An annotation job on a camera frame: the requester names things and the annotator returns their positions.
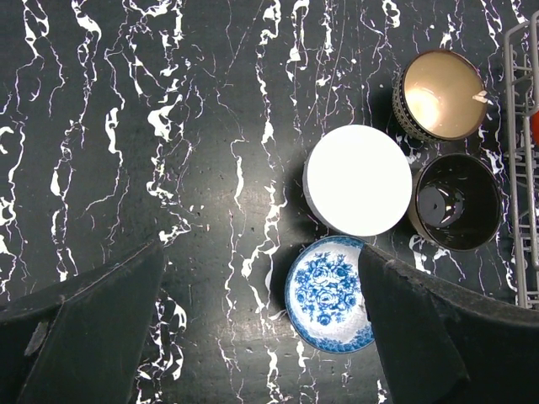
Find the blue floral plate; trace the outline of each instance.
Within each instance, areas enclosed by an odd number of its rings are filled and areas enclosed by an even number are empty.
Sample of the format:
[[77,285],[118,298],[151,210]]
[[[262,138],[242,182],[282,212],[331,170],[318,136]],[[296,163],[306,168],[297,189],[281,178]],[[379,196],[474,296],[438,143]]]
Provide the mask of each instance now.
[[358,275],[362,248],[353,237],[326,237],[292,264],[286,309],[294,328],[315,348],[344,354],[374,341]]

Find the white bowl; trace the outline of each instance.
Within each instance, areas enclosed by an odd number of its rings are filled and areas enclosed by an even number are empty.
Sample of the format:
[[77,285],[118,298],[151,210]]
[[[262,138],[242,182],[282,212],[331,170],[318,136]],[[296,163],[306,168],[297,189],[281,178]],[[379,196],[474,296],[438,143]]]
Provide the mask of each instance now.
[[374,340],[361,294],[358,258],[363,242],[326,237],[292,264],[285,286],[288,316],[313,347],[342,354]]
[[400,147],[363,125],[329,132],[303,171],[303,193],[315,216],[345,234],[368,237],[391,229],[406,213],[412,173]]

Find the black marble surface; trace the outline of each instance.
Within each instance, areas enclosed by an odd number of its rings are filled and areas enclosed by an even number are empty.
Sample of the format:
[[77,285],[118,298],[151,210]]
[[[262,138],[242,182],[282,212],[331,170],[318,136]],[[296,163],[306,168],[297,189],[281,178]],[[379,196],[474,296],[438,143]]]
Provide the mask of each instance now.
[[[412,167],[466,151],[505,186],[500,46],[535,7],[3,2],[0,304],[158,234],[168,266],[132,402],[391,402],[375,345],[320,353],[286,316],[291,262],[329,234],[302,198],[302,164],[324,134],[359,123],[386,131]],[[437,47],[477,66],[488,116],[466,141],[426,146],[398,127],[391,91]],[[514,301],[506,225],[476,252],[433,247],[406,221],[369,241]]]

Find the orange object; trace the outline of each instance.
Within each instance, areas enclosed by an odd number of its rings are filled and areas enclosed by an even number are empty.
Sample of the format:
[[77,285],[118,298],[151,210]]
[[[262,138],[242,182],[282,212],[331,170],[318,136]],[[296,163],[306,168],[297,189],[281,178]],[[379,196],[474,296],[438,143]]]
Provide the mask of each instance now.
[[539,145],[539,111],[535,112],[531,116],[531,136],[533,136],[533,140],[535,143]]

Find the metal wire rack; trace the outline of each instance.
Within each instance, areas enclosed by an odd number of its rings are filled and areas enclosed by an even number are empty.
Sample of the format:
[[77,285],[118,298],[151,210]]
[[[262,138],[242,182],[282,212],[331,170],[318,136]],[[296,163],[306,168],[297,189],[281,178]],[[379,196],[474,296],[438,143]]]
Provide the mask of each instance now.
[[532,140],[531,121],[539,119],[538,24],[539,10],[504,36],[517,303],[536,310],[539,310],[539,151]]

